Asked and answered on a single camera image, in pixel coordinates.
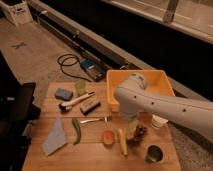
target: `small metal container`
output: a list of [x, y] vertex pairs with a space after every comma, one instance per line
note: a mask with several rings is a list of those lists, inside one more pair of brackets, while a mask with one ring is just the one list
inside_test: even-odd
[[163, 152], [156, 145], [149, 146], [145, 160], [149, 163], [155, 163], [163, 159]]

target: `floor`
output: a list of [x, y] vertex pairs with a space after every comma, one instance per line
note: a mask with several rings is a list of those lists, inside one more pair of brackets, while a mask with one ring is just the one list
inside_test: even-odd
[[[1, 18], [0, 49], [20, 82], [37, 83], [35, 104], [39, 107], [42, 106], [48, 83], [76, 81], [64, 75], [57, 64], [60, 55], [76, 52], [36, 22], [15, 27]], [[66, 71], [78, 76], [87, 76], [78, 65], [69, 67]], [[190, 130], [171, 123], [169, 127], [183, 171], [213, 170], [212, 144], [196, 137], [197, 134]]]

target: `white object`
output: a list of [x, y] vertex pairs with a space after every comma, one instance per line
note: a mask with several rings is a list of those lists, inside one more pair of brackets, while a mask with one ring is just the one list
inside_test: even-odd
[[161, 117], [156, 116], [156, 115], [152, 115], [152, 127], [154, 127], [155, 129], [161, 128], [167, 122], [168, 122], [167, 119], [161, 118]]
[[130, 75], [114, 91], [122, 116], [136, 119], [146, 111], [193, 129], [213, 142], [213, 103], [145, 91], [146, 79], [140, 73]]
[[0, 0], [0, 7], [4, 12], [5, 17], [16, 27], [20, 24], [33, 21], [32, 15], [25, 1], [10, 6]]
[[57, 117], [54, 127], [42, 144], [42, 149], [46, 156], [64, 146], [67, 143], [65, 132], [60, 116]]
[[59, 109], [61, 109], [62, 111], [68, 111], [72, 108], [72, 106], [74, 106], [75, 104], [78, 104], [79, 102], [91, 97], [95, 95], [94, 92], [90, 92], [90, 93], [86, 93], [78, 98], [75, 98], [74, 100], [71, 100], [69, 102], [62, 102], [59, 104]]

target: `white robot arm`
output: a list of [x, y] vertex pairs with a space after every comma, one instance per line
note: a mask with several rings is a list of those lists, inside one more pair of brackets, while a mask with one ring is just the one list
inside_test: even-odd
[[134, 120], [140, 112], [150, 112], [193, 129], [213, 142], [213, 103], [148, 93], [146, 79], [140, 73], [130, 75], [115, 90], [120, 112]]

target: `banana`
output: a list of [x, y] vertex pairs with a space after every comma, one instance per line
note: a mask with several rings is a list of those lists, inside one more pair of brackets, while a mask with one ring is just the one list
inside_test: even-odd
[[121, 151], [124, 156], [127, 157], [127, 143], [126, 143], [126, 131], [121, 128], [118, 128], [118, 137], [120, 142]]

